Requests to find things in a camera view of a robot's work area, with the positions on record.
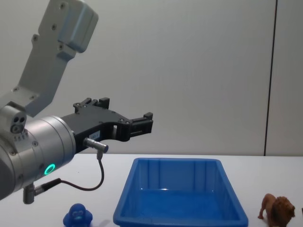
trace white wall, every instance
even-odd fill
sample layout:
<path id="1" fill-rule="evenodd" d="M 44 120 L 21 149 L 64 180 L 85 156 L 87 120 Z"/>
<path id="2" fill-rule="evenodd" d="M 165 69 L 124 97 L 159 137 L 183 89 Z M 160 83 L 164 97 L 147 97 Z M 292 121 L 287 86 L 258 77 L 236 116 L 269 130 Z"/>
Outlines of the white wall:
<path id="1" fill-rule="evenodd" d="M 53 103 L 86 97 L 129 118 L 154 113 L 152 134 L 109 141 L 112 153 L 263 155 L 275 0 L 88 0 L 99 23 Z M 48 0 L 0 7 L 0 95 L 13 88 Z"/>
<path id="2" fill-rule="evenodd" d="M 267 155 L 303 155 L 303 1 L 279 0 Z"/>

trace toy lion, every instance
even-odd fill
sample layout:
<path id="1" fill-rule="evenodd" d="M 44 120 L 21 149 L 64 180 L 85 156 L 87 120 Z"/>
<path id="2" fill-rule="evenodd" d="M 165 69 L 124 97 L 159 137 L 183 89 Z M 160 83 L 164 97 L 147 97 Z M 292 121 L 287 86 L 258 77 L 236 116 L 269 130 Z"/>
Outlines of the toy lion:
<path id="1" fill-rule="evenodd" d="M 294 217 L 294 206 L 286 197 L 275 197 L 272 194 L 266 194 L 263 201 L 259 219 L 263 219 L 263 211 L 266 210 L 269 227 L 286 227 L 289 221 Z"/>

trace blue bin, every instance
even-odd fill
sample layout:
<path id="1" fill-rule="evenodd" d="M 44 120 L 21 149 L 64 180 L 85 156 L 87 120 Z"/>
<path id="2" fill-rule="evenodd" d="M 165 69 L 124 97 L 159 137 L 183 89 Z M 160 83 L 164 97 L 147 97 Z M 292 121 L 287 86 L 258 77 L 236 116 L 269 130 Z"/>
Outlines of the blue bin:
<path id="1" fill-rule="evenodd" d="M 247 227 L 219 160 L 134 160 L 114 213 L 121 227 Z"/>

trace blue rubber toy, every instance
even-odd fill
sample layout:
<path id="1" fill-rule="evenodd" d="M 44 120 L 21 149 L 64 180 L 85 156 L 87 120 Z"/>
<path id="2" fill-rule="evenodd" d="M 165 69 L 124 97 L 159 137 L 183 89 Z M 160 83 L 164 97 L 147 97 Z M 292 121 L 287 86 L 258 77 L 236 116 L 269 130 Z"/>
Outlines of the blue rubber toy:
<path id="1" fill-rule="evenodd" d="M 63 224 L 66 227 L 89 227 L 93 215 L 80 203 L 72 205 L 70 211 L 65 215 Z"/>

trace screw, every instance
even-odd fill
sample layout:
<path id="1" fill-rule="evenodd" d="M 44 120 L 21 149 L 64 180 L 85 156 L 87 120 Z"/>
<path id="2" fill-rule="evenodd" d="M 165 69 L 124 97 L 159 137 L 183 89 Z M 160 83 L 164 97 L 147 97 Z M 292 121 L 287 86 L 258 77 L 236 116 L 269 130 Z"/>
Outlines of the screw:
<path id="1" fill-rule="evenodd" d="M 39 143 L 37 141 L 33 141 L 32 144 L 34 147 L 37 147 L 39 145 Z"/>
<path id="2" fill-rule="evenodd" d="M 38 40 L 38 35 L 33 35 L 33 41 L 37 41 Z"/>
<path id="3" fill-rule="evenodd" d="M 15 133 L 15 134 L 18 133 L 19 132 L 19 127 L 17 125 L 13 125 L 12 128 L 11 128 L 11 132 Z"/>
<path id="4" fill-rule="evenodd" d="M 53 25 L 52 25 L 52 30 L 54 31 L 54 30 L 56 30 L 56 28 L 57 28 L 57 25 L 56 25 L 56 24 L 53 24 Z"/>
<path id="5" fill-rule="evenodd" d="M 64 8 L 65 8 L 65 4 L 64 4 L 64 2 L 62 2 L 62 3 L 60 4 L 59 9 L 64 9 Z"/>

